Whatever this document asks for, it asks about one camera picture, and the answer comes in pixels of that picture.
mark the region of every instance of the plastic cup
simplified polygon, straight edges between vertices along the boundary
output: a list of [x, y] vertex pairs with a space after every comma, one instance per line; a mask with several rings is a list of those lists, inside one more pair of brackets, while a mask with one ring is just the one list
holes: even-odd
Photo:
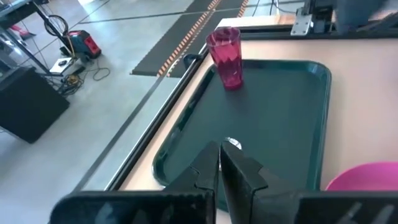
[[241, 32], [234, 27], [220, 28], [206, 38], [206, 44], [226, 90], [243, 84]]

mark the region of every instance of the gray floor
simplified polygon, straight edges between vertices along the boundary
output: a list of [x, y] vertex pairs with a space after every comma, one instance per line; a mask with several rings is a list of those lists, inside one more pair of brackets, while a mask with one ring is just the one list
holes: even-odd
[[[129, 72], [179, 16], [93, 21], [180, 12], [191, 1], [110, 0], [106, 3], [106, 0], [95, 0], [82, 6], [77, 0], [51, 0], [48, 7], [54, 14], [64, 17], [71, 29], [84, 29], [93, 36], [103, 49], [99, 64], [111, 69], [111, 74], [100, 82], [93, 81], [92, 74], [88, 74], [83, 88], [69, 97], [70, 108], [36, 143], [27, 144], [7, 133], [0, 134], [1, 223], [44, 224], [48, 221], [54, 203], [75, 188], [156, 81], [156, 77], [131, 76]], [[249, 5], [257, 3], [257, 0], [250, 0]], [[294, 10], [299, 6], [283, 7]], [[249, 7], [245, 16], [268, 15], [269, 9], [269, 6]], [[60, 56], [59, 41], [44, 31], [36, 15], [24, 19], [23, 23], [37, 34], [28, 41], [30, 50], [51, 66]], [[20, 62], [33, 65], [24, 57]], [[163, 79], [85, 189], [103, 189], [178, 81], [178, 78]]]

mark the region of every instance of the tray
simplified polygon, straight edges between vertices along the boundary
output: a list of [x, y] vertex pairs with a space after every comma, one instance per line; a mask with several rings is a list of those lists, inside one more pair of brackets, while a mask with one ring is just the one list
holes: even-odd
[[[225, 91], [215, 67], [207, 71], [154, 158], [160, 184], [173, 181], [209, 141], [231, 138], [294, 187], [319, 189], [329, 69], [309, 61], [244, 60], [243, 77], [241, 89]], [[221, 184], [218, 197], [226, 210]]]

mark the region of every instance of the table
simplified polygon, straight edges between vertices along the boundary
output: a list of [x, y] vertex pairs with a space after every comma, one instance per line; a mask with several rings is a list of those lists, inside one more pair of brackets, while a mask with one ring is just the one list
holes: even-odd
[[[223, 19], [219, 26], [291, 24], [293, 20], [291, 16], [244, 17]], [[252, 40], [242, 42], [242, 52], [249, 59], [313, 60], [331, 70], [322, 188], [358, 164], [398, 160], [398, 126], [394, 124], [398, 120], [398, 40]], [[212, 64], [207, 55], [120, 190], [162, 188], [152, 176], [153, 158]], [[230, 222], [221, 211], [217, 221]]]

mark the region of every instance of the metal clamp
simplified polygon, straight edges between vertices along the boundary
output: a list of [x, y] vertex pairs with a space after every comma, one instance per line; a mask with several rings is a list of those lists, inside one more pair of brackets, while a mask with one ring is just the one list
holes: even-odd
[[312, 14], [303, 15], [303, 8], [298, 8], [296, 20], [293, 24], [290, 35], [307, 35], [312, 27]]

